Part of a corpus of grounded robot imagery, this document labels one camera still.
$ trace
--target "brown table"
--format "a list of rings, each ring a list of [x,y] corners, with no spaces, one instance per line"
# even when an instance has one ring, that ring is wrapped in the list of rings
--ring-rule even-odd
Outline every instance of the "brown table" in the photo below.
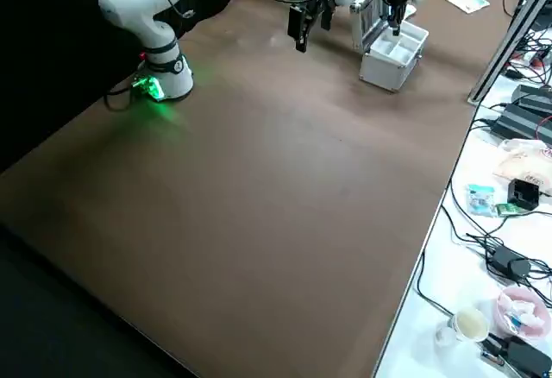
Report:
[[[235,0],[183,40],[189,99],[93,105],[0,176],[0,219],[202,376],[367,376],[509,22],[489,1],[426,0],[389,94],[346,11],[300,54],[285,6]]]

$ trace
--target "plastic bag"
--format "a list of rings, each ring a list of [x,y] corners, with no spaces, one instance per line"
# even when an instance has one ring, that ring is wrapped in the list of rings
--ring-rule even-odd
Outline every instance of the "plastic bag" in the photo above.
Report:
[[[494,174],[508,180],[523,180],[552,195],[552,149],[542,141],[511,139],[500,144],[506,158]]]

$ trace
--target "plug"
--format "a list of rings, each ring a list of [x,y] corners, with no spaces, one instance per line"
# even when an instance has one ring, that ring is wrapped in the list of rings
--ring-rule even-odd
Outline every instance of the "plug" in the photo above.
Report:
[[[516,282],[525,279],[531,270],[531,264],[525,257],[505,246],[496,248],[489,264],[504,277]]]

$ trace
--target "black device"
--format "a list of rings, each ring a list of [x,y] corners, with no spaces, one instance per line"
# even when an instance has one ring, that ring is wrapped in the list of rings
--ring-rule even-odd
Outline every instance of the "black device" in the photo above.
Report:
[[[494,356],[504,358],[516,371],[529,376],[529,378],[549,376],[552,369],[550,357],[520,337],[502,339],[490,334],[489,338],[483,342],[483,347]]]
[[[512,281],[525,279],[531,270],[527,259],[505,246],[496,248],[489,265]]]
[[[527,211],[538,207],[538,185],[523,180],[512,180],[508,185],[508,202]]]
[[[517,104],[509,104],[491,127],[491,131],[504,139],[535,139],[552,146],[552,121],[543,123],[549,115],[536,114]]]
[[[519,85],[511,95],[511,102],[536,115],[552,115],[552,91]]]

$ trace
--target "white storage box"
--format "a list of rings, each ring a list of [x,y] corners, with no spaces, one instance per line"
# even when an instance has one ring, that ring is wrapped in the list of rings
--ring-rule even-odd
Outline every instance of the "white storage box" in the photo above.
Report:
[[[362,57],[361,80],[398,91],[420,59],[428,35],[409,22],[402,23],[399,36],[385,29]]]

